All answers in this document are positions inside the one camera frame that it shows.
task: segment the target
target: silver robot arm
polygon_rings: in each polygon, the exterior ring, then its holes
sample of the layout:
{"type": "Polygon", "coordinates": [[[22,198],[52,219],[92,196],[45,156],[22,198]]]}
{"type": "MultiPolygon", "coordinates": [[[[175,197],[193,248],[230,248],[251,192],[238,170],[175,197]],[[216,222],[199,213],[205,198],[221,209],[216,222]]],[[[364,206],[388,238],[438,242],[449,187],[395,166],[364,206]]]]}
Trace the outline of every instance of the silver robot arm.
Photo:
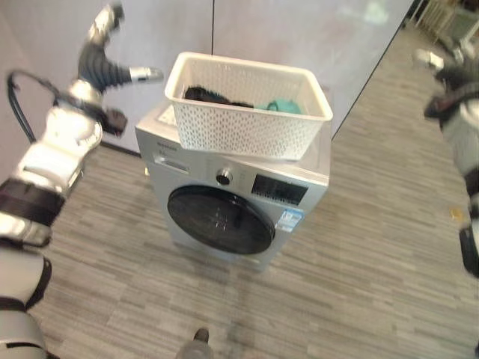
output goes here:
{"type": "Polygon", "coordinates": [[[461,229],[460,245],[464,267],[479,278],[479,62],[460,56],[455,63],[448,63],[424,50],[417,50],[413,60],[433,69],[446,88],[443,96],[433,97],[425,115],[439,121],[466,183],[471,223],[461,229]]]}
{"type": "MultiPolygon", "coordinates": [[[[0,185],[0,359],[54,357],[26,313],[43,297],[52,273],[50,261],[32,248],[48,245],[50,227],[103,132],[119,135],[126,126],[119,111],[103,110],[104,91],[129,82],[162,79],[156,69],[120,67],[106,58],[104,46],[121,19],[120,5],[109,5],[97,16],[80,55],[77,80],[64,93],[53,91],[55,102],[46,116],[45,132],[38,141],[31,133],[33,143],[0,185]]],[[[8,79],[11,88],[13,76],[8,79]]],[[[23,113],[16,98],[10,104],[18,106],[20,121],[23,113]]]]}

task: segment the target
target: black door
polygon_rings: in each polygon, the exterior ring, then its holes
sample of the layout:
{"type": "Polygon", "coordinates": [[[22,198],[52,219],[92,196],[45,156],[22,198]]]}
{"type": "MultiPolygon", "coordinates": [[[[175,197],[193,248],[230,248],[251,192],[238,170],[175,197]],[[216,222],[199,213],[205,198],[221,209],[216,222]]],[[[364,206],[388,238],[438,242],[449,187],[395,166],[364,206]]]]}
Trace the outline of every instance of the black door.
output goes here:
{"type": "Polygon", "coordinates": [[[219,188],[178,188],[170,194],[168,212],[191,237],[221,251],[260,253],[275,236],[271,219],[245,199],[219,188]]]}

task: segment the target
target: perforated basket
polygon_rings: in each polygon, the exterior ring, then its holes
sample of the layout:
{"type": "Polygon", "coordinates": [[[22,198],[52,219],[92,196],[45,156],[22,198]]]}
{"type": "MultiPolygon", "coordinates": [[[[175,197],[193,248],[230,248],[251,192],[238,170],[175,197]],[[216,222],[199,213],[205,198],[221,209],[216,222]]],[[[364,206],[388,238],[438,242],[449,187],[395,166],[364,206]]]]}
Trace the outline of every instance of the perforated basket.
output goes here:
{"type": "Polygon", "coordinates": [[[180,142],[190,150],[298,160],[332,111],[312,72],[294,67],[183,52],[165,89],[180,142]],[[254,107],[293,100],[302,114],[184,99],[201,86],[254,107]]]}

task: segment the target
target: front-loading washing machine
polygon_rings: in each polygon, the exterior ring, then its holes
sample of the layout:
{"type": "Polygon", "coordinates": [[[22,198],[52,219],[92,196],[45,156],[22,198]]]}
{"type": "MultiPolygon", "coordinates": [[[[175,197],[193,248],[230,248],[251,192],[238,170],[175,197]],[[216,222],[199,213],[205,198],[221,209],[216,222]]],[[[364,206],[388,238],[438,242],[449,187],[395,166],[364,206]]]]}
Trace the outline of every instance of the front-loading washing machine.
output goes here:
{"type": "Polygon", "coordinates": [[[325,123],[298,162],[183,149],[171,106],[136,127],[171,238],[228,262],[264,270],[329,184],[325,123]]]}

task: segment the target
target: gray wood-grain floor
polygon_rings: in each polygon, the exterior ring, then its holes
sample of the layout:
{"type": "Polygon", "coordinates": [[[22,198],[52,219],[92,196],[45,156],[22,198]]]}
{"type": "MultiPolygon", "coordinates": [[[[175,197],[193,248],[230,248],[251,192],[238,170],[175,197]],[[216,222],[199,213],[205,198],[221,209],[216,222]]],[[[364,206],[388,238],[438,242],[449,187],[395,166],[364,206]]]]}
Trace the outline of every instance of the gray wood-grain floor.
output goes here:
{"type": "Polygon", "coordinates": [[[462,180],[437,126],[436,88],[399,33],[333,144],[326,198],[269,270],[172,245],[140,159],[101,148],[45,250],[33,310],[62,358],[173,358],[201,326],[218,358],[473,358],[478,282],[452,206],[462,180]]]}

